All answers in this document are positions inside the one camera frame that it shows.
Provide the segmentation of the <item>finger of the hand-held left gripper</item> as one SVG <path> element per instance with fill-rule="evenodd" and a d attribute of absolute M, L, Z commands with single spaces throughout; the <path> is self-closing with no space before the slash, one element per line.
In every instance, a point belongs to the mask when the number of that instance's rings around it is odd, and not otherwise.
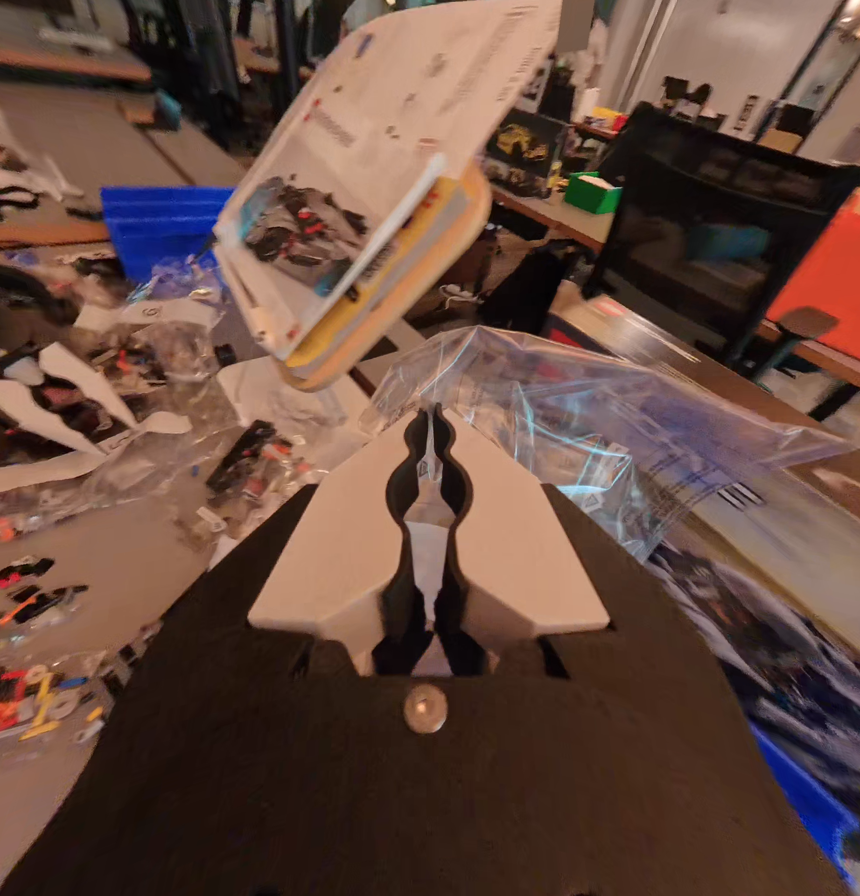
<path fill-rule="evenodd" d="M 55 342 L 43 348 L 39 352 L 39 367 L 45 375 L 72 383 L 85 398 L 99 404 L 126 427 L 137 427 L 134 414 L 108 380 L 62 344 Z"/>
<path fill-rule="evenodd" d="M 68 427 L 55 413 L 40 407 L 30 387 L 13 380 L 0 380 L 0 411 L 10 416 L 22 431 L 33 433 L 76 452 L 104 456 L 88 438 Z"/>

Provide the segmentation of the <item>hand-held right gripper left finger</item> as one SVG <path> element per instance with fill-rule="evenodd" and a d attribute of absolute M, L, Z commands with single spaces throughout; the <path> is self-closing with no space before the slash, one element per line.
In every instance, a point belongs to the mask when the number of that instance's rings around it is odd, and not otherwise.
<path fill-rule="evenodd" d="M 405 517 L 419 496 L 425 410 L 406 414 L 316 487 L 248 614 L 252 627 L 343 644 L 410 674 L 432 641 Z"/>

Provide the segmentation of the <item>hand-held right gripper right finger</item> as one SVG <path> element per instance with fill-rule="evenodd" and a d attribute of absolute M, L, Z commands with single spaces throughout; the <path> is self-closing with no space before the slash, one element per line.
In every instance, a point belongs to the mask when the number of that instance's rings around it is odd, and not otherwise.
<path fill-rule="evenodd" d="M 603 631 L 611 618 L 542 483 L 455 412 L 433 409 L 447 531 L 434 632 L 453 674 L 552 635 Z"/>

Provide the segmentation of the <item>scattered loose lego pieces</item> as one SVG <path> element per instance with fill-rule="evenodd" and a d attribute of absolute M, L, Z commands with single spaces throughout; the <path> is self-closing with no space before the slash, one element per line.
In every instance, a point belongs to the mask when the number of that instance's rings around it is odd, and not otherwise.
<path fill-rule="evenodd" d="M 0 567 L 0 638 L 61 623 L 80 609 L 88 585 L 52 584 L 54 566 L 53 558 L 26 555 Z"/>

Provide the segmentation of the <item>black lego set box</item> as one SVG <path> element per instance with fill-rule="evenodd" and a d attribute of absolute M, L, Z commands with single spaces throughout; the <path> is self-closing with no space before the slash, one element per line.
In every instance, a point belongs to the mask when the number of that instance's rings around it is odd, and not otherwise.
<path fill-rule="evenodd" d="M 600 352 L 553 326 L 548 341 L 713 392 L 767 420 L 802 414 L 659 333 Z M 754 474 L 705 498 L 648 562 L 721 661 L 748 718 L 860 815 L 860 452 Z"/>

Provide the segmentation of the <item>dark lego box yellow vehicle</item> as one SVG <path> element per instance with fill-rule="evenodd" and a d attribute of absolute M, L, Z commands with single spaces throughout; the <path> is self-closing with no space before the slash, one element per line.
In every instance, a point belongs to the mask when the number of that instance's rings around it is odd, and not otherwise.
<path fill-rule="evenodd" d="M 514 107 L 485 146 L 482 172 L 514 196 L 548 199 L 559 182 L 569 131 L 566 122 Z"/>

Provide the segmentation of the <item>black rubber tyres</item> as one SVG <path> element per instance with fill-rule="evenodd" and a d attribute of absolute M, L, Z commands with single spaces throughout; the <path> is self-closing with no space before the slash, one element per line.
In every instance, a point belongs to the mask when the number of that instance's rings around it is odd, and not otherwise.
<path fill-rule="evenodd" d="M 0 307 L 30 310 L 56 326 L 75 324 L 79 310 L 70 299 L 55 295 L 43 282 L 18 268 L 0 265 Z"/>

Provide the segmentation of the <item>clear bag long dark parts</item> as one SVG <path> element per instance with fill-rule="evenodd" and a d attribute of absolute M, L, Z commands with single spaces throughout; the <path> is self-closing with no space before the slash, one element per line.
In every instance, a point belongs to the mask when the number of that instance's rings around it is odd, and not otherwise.
<path fill-rule="evenodd" d="M 223 312 L 194 297 L 84 307 L 73 349 L 121 393 L 197 385 L 218 370 L 212 331 Z"/>

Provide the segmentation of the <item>bluish clear plastic bag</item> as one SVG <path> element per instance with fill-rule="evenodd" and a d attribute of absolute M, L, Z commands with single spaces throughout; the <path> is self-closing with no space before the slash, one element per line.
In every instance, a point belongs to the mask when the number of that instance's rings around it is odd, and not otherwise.
<path fill-rule="evenodd" d="M 144 300 L 192 298 L 212 306 L 224 302 L 224 280 L 212 252 L 155 264 L 148 280 L 126 297 L 129 305 Z"/>

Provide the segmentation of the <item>cluttered wooden desk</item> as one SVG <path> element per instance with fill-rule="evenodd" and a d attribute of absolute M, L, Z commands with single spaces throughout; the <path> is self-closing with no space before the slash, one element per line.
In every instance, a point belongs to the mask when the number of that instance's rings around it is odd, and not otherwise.
<path fill-rule="evenodd" d="M 238 161 L 189 121 L 175 132 L 152 132 L 124 115 L 144 107 L 129 93 L 0 83 L 0 111 L 22 148 L 53 159 L 90 208 L 100 207 L 104 186 L 233 187 L 243 179 Z M 48 197 L 0 222 L 0 252 L 100 248 L 108 241 L 104 222 L 73 217 Z"/>

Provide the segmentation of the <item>small zip bag colourful parts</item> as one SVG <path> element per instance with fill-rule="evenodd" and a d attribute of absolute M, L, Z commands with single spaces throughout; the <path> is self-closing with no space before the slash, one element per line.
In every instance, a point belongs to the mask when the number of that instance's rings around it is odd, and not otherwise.
<path fill-rule="evenodd" d="M 114 704 L 105 682 L 110 672 L 103 652 L 0 655 L 0 755 L 95 742 Z"/>

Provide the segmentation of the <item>green box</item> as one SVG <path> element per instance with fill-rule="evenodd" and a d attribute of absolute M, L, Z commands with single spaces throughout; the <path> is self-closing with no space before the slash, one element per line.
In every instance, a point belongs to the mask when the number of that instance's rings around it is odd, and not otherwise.
<path fill-rule="evenodd" d="M 563 201 L 572 208 L 592 215 L 612 214 L 622 197 L 622 187 L 613 185 L 598 172 L 571 174 Z"/>

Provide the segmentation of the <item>black mesh office chair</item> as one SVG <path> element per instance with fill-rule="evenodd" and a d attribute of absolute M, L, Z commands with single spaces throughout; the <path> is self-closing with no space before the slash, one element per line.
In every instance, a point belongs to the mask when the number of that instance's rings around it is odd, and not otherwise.
<path fill-rule="evenodd" d="M 581 286 L 738 369 L 760 323 L 860 188 L 802 158 L 639 103 L 599 173 L 622 192 Z"/>

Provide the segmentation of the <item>orange partition panel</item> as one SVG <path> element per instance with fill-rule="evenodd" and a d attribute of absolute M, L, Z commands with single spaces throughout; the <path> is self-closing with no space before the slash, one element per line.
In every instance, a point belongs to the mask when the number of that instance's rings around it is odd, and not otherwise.
<path fill-rule="evenodd" d="M 839 210 L 769 308 L 778 322 L 799 308 L 834 317 L 819 343 L 860 361 L 860 188 Z"/>

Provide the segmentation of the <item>instruction booklet stack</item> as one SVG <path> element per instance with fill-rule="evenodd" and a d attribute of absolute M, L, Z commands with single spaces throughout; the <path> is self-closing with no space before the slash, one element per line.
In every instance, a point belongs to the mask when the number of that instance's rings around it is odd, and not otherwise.
<path fill-rule="evenodd" d="M 555 46 L 560 9 L 398 11 L 319 66 L 214 227 L 220 271 L 266 353 L 314 364 L 464 210 L 460 177 Z"/>

